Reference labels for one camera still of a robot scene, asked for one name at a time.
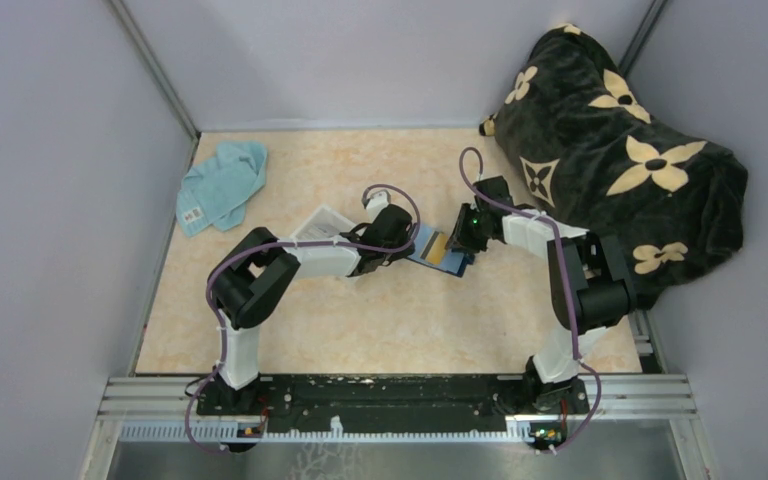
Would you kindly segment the navy blue card holder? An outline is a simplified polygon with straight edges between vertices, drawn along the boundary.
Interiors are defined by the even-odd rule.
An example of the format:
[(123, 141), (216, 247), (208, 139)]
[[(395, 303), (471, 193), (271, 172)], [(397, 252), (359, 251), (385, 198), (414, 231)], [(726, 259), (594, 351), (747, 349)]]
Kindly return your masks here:
[(438, 229), (421, 224), (414, 241), (414, 252), (407, 259), (449, 275), (462, 277), (474, 256), (454, 251), (448, 246), (449, 236)]

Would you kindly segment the gold credit card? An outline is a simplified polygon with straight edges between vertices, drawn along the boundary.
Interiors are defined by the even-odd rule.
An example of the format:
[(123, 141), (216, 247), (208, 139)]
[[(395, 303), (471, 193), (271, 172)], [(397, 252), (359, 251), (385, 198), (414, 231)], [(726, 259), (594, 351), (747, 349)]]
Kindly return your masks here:
[(420, 258), (431, 265), (440, 265), (447, 254), (449, 237), (440, 231), (433, 231), (429, 236)]

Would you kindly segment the white plastic card tray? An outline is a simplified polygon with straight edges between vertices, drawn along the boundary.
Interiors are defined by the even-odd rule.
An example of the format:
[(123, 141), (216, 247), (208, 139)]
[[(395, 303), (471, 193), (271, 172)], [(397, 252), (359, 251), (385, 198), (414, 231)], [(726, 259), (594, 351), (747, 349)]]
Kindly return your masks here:
[(319, 205), (290, 235), (299, 242), (329, 240), (348, 233), (357, 225), (327, 204)]

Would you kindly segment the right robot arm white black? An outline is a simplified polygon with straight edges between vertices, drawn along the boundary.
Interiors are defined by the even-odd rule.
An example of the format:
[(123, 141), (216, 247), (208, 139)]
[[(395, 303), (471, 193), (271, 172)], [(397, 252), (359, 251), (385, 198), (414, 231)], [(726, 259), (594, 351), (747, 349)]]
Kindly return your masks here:
[(491, 240), (546, 261), (557, 319), (526, 364), (523, 398), (536, 412), (550, 411), (572, 387), (596, 343), (636, 307), (636, 295), (618, 240), (566, 225), (546, 212), (519, 208), (501, 176), (470, 184), (449, 240), (452, 250), (475, 255)]

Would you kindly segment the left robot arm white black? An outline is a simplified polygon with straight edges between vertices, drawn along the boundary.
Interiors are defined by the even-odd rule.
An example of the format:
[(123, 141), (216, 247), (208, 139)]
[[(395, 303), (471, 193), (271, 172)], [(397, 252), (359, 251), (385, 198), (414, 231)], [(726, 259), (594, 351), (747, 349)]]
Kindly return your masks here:
[(258, 227), (208, 277), (206, 300), (219, 322), (220, 358), (197, 388), (201, 415), (257, 414), (260, 330), (295, 280), (355, 278), (410, 256), (419, 222), (388, 204), (356, 225), (321, 206), (293, 237)]

